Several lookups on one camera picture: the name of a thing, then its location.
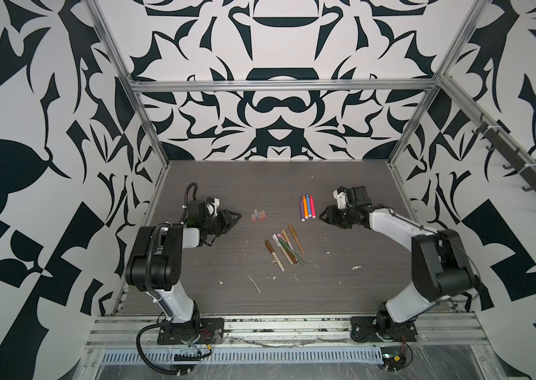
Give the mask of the green pen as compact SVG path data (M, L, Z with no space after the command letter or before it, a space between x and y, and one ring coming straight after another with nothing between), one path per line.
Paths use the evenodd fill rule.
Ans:
M298 263L300 263L302 265L305 265L305 263L302 260L302 258L291 249L290 245L283 238L279 238L278 240L279 240L280 244L282 245L282 247L285 249L286 252L291 254L296 259L296 261Z

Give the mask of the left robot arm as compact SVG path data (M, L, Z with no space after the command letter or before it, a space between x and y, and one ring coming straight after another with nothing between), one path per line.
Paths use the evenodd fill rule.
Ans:
M169 340L196 337L201 329L198 306L180 281L183 251L212 246L242 218L223 209L217 198L198 199L197 191L197 183L187 186L178 223L164 222L138 231L125 269L127 284L149 295L165 314L158 327Z

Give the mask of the purple marker pen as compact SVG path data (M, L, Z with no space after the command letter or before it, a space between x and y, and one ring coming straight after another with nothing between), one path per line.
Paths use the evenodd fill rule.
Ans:
M306 209L304 206L304 197L299 198L299 207L300 207L301 222L303 223L307 219Z

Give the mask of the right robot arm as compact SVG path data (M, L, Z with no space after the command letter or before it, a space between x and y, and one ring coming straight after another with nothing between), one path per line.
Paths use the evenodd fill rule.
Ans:
M411 254L410 284L380 304L372 321L353 318L353 340L398 340L411 331L421 314L475 287L471 260L456 231L422 226L383 204L374 204L364 186L339 187L333 196L336 204L320 214L321 221L341 229L363 226Z

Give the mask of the pink highlighter pen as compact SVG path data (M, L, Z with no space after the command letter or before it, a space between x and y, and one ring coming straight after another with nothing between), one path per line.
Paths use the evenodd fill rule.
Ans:
M312 219L316 218L314 198L312 195L308 195L308 205L309 205L309 216Z

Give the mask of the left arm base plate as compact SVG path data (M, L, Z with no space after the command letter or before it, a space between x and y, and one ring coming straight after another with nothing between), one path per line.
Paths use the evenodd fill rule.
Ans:
M193 340L200 344L216 343L225 329L223 318L201 318L184 323L163 321L157 338L159 345L178 345Z

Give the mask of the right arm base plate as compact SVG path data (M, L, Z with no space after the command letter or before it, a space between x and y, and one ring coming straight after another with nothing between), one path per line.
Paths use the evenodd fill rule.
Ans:
M415 342L418 331L415 324L406 322L395 323L389 317L352 317L350 318L350 338L358 343L366 342Z

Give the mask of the blue highlighter pen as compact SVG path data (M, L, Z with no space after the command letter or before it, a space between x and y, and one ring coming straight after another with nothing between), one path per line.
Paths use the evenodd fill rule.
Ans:
M311 206L311 199L309 194L304 195L304 201L305 201L305 213L306 213L306 219L312 219L313 218L313 212L312 212L312 206Z

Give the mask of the orange highlighter pen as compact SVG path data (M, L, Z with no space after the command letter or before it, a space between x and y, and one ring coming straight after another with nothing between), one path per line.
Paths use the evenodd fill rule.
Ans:
M306 195L302 196L302 204L304 211L304 219L310 220L312 218L312 211L310 210L309 198Z

